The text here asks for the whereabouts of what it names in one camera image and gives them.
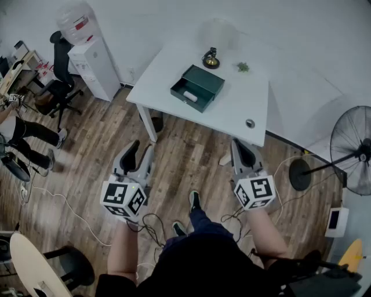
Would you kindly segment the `white shade brass table lamp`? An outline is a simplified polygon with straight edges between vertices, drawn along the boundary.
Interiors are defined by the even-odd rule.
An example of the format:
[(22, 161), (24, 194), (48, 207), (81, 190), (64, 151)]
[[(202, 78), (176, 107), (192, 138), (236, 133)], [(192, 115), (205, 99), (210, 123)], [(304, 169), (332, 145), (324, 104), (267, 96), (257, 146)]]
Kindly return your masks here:
[(212, 18), (202, 23), (198, 33), (198, 43), (207, 50), (202, 56), (202, 64), (208, 69), (221, 66), (221, 59), (238, 47), (239, 31), (229, 21)]

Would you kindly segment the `person's blue trousers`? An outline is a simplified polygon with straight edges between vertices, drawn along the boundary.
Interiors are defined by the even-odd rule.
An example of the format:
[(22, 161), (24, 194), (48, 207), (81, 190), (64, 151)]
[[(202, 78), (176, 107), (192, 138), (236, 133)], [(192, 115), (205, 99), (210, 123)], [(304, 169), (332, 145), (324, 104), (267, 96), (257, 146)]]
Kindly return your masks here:
[(233, 235), (221, 224), (211, 221), (201, 208), (194, 208), (190, 212), (190, 220), (194, 231), (190, 234), (175, 236), (166, 241), (163, 251), (169, 249), (175, 243), (193, 238), (194, 236), (205, 236), (206, 234), (217, 234), (223, 238), (229, 238), (234, 241)]

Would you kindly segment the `clear water bottle red label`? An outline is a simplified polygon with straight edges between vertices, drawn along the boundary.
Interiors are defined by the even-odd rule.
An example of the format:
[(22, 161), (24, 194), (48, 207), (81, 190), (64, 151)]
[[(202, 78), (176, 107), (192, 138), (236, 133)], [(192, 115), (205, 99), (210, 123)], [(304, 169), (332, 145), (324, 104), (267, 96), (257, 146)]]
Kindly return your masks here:
[(70, 0), (56, 12), (56, 23), (62, 36), (72, 45), (101, 37), (95, 13), (85, 0)]

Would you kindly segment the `person's left shoe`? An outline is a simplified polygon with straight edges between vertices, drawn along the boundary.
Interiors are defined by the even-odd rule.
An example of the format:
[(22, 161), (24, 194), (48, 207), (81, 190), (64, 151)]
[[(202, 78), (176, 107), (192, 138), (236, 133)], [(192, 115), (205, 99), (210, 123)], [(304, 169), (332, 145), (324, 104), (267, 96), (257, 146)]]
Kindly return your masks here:
[(187, 231), (186, 231), (186, 228), (184, 227), (184, 225), (180, 221), (173, 222), (172, 229), (173, 229), (175, 235), (177, 235), (178, 237), (186, 236), (188, 234)]

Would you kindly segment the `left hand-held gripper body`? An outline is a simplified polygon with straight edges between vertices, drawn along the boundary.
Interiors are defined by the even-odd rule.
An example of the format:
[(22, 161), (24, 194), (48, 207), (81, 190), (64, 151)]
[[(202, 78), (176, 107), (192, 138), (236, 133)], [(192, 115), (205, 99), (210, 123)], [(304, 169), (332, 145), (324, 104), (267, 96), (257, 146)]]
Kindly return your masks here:
[(123, 222), (138, 223), (148, 209), (153, 168), (124, 173), (113, 168), (107, 181), (103, 182), (100, 205)]

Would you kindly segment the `black office chair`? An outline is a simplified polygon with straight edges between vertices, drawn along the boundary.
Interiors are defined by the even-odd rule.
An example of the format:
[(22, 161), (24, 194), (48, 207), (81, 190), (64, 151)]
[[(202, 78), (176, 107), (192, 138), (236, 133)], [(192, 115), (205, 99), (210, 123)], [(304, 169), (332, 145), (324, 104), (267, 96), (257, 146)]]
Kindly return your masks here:
[(57, 130), (61, 131), (61, 119), (64, 110), (71, 110), (79, 115), (80, 110), (70, 106), (72, 99), (76, 95), (83, 95), (83, 91), (74, 91), (75, 81), (68, 70), (70, 57), (69, 51), (72, 45), (63, 37), (60, 31), (54, 32), (50, 36), (50, 42), (54, 46), (54, 79), (51, 79), (35, 97), (35, 107), (43, 115), (54, 118), (59, 115)]

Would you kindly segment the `person's left forearm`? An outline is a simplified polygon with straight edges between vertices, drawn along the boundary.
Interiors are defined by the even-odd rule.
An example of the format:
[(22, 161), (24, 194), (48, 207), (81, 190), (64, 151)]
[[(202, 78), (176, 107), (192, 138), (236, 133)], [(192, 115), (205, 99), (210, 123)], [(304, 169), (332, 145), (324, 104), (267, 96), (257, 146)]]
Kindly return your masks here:
[(107, 260), (107, 273), (136, 282), (138, 264), (137, 226), (119, 221)]

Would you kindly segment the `dark green drawer box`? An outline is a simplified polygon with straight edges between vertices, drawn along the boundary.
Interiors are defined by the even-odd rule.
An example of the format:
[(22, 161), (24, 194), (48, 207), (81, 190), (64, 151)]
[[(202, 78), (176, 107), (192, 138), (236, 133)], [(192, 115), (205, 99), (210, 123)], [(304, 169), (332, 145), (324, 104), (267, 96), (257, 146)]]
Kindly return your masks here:
[[(170, 93), (183, 103), (203, 113), (220, 93), (224, 83), (224, 79), (198, 66), (191, 65), (171, 87)], [(198, 100), (196, 102), (188, 100), (183, 96), (185, 91), (197, 96)]]

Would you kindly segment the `yellow board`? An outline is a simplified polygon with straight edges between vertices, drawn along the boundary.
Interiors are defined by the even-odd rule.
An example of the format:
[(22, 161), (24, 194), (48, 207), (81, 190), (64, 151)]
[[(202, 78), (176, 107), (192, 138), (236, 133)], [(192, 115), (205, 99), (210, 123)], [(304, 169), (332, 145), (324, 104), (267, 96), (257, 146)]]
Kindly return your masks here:
[(340, 261), (339, 266), (347, 265), (347, 270), (353, 273), (358, 271), (359, 263), (363, 259), (362, 240), (356, 239), (346, 250)]

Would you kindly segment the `person's black shirt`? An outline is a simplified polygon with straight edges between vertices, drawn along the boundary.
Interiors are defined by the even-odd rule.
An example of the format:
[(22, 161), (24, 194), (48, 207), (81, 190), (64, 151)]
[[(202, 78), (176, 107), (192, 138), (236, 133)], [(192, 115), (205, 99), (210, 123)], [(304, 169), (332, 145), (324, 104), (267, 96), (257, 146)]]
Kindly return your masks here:
[(139, 285), (124, 276), (100, 275), (95, 297), (278, 297), (283, 285), (305, 274), (282, 259), (261, 268), (234, 240), (197, 234), (164, 249)]

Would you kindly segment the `person's right shoe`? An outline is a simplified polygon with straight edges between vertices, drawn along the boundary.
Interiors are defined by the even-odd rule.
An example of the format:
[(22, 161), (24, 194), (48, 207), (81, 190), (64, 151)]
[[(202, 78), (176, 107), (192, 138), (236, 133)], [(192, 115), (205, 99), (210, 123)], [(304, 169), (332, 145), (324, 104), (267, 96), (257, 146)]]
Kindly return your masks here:
[(195, 209), (201, 209), (199, 193), (196, 190), (192, 190), (189, 195), (190, 212)]

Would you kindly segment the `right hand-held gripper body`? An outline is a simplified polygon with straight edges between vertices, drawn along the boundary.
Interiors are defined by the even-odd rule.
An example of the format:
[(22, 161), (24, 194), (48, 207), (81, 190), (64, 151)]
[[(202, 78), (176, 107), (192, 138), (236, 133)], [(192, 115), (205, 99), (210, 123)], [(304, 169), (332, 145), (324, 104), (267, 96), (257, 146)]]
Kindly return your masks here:
[(245, 211), (265, 208), (275, 199), (273, 176), (262, 166), (233, 167), (232, 192)]

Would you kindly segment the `black bag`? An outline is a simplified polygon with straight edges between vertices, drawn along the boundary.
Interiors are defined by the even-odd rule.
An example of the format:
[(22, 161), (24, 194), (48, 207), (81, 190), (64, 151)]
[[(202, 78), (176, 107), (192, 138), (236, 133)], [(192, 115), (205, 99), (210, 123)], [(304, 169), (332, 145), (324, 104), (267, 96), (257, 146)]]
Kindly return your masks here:
[(281, 297), (352, 297), (361, 289), (361, 274), (351, 272), (348, 264), (323, 261), (318, 250), (283, 262), (293, 271), (283, 284)]

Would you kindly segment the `white device with dark screen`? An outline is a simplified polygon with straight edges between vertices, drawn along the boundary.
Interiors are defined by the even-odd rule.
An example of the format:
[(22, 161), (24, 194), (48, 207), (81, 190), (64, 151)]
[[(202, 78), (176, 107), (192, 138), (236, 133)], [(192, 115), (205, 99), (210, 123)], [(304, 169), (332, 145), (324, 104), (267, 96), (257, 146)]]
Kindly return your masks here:
[(326, 226), (325, 237), (340, 238), (344, 236), (349, 209), (345, 207), (331, 208)]

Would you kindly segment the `white water dispenser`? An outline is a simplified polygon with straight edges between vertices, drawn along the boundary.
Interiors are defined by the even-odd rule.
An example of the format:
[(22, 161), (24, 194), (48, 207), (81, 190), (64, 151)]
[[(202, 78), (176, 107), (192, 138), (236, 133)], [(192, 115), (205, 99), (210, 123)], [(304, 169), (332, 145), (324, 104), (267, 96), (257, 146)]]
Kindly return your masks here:
[(68, 55), (93, 96), (112, 101), (121, 84), (103, 39), (93, 37), (84, 44), (75, 45)]

